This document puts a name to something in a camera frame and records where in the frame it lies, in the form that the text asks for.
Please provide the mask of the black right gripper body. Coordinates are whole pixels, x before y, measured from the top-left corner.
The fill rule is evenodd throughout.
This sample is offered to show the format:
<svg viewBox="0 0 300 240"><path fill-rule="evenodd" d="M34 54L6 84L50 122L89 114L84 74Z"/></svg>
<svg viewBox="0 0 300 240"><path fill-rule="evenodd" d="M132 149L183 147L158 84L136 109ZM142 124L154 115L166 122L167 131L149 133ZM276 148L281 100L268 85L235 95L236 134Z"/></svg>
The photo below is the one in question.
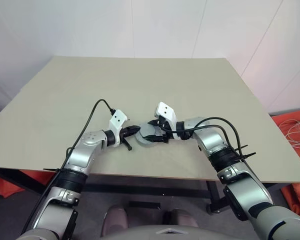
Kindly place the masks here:
<svg viewBox="0 0 300 240"><path fill-rule="evenodd" d="M162 141L164 143L168 143L172 137L172 134L170 133L171 127L168 121L163 116L159 116L157 120L157 125L160 128L162 133L162 139L163 139Z"/></svg>

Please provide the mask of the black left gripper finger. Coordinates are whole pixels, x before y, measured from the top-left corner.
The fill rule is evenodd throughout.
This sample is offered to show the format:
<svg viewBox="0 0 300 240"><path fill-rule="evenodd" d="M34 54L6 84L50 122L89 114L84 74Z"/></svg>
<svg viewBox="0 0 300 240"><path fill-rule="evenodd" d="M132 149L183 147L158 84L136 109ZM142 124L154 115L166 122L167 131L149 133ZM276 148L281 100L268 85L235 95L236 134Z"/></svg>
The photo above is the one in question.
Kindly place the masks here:
<svg viewBox="0 0 300 240"><path fill-rule="evenodd" d="M125 135L126 136L133 136L135 135L139 130L140 130L140 126L138 125L131 125L131 126L127 126L125 128Z"/></svg>
<svg viewBox="0 0 300 240"><path fill-rule="evenodd" d="M127 148L128 151L131 151L133 149L125 137L121 139L121 143Z"/></svg>

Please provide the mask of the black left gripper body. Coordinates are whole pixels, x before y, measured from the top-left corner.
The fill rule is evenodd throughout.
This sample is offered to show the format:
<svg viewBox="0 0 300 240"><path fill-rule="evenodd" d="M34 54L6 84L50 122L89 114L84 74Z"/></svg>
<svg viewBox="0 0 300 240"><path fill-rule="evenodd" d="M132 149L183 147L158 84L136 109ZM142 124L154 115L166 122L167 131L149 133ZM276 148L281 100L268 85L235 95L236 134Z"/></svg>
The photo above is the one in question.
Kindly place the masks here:
<svg viewBox="0 0 300 240"><path fill-rule="evenodd" d="M128 129L126 127L122 128L119 132L119 140L120 143L123 143L124 138L126 137L126 135L128 134Z"/></svg>

